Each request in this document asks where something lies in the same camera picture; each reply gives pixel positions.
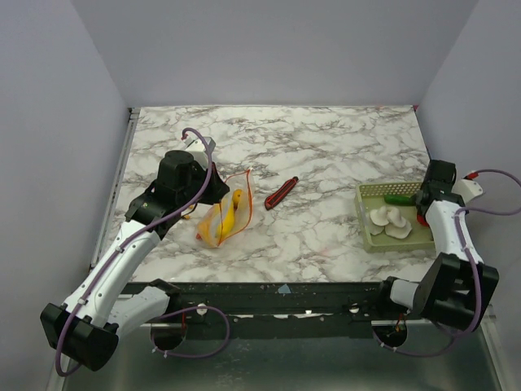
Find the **green toy vegetable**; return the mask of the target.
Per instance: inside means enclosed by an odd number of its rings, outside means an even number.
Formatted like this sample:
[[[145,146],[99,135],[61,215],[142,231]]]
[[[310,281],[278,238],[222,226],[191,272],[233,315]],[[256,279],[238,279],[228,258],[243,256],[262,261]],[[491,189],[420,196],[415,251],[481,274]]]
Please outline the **green toy vegetable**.
[[[416,196],[415,195],[384,195],[383,200],[387,204],[398,205],[398,206],[415,206]]]

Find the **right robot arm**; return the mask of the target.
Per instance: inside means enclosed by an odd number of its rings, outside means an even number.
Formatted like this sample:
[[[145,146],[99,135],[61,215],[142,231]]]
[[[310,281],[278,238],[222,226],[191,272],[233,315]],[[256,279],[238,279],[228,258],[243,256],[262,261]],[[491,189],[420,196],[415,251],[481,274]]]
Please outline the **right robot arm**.
[[[418,220],[428,225],[436,259],[418,283],[389,277],[379,285],[376,313],[393,319],[411,314],[463,333],[481,321],[499,282],[496,268],[484,264],[466,227],[466,204],[453,191],[456,166],[431,160],[415,196]]]

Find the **yellow toy bell pepper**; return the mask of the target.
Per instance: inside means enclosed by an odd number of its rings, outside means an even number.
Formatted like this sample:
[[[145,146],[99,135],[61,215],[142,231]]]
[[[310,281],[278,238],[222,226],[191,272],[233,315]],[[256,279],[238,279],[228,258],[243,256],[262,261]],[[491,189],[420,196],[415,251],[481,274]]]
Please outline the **yellow toy bell pepper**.
[[[203,218],[197,225],[197,236],[209,247],[217,246],[217,220],[214,217]]]

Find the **yellow toy mango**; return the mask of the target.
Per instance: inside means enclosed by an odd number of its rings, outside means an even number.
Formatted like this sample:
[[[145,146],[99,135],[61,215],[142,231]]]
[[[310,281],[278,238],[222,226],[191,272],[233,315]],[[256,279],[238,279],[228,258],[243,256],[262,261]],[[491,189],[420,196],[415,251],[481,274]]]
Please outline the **yellow toy mango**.
[[[219,242],[224,240],[234,228],[236,208],[233,206],[233,202],[219,204],[218,217],[219,222],[216,228],[216,237]]]

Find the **clear zip top bag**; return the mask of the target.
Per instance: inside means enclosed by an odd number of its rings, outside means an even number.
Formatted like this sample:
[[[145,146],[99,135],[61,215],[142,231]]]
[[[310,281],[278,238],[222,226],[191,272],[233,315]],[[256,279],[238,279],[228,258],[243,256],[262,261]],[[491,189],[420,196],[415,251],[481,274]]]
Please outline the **clear zip top bag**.
[[[195,238],[209,248],[220,247],[244,231],[252,220],[255,193],[252,169],[230,175],[224,184],[229,191],[206,212],[196,226]]]

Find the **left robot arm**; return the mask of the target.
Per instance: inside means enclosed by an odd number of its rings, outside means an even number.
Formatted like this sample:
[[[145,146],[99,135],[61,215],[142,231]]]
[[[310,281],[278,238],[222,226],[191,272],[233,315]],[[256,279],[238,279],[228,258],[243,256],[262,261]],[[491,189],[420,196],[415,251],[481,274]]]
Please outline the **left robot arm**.
[[[49,303],[41,312],[59,376],[70,376],[79,367],[101,369],[128,334],[152,319],[170,322],[180,314],[178,288],[161,279],[130,298],[120,295],[185,210],[197,203],[216,203],[229,190],[219,178],[210,147],[164,155],[156,180],[132,201],[96,267],[61,304]]]

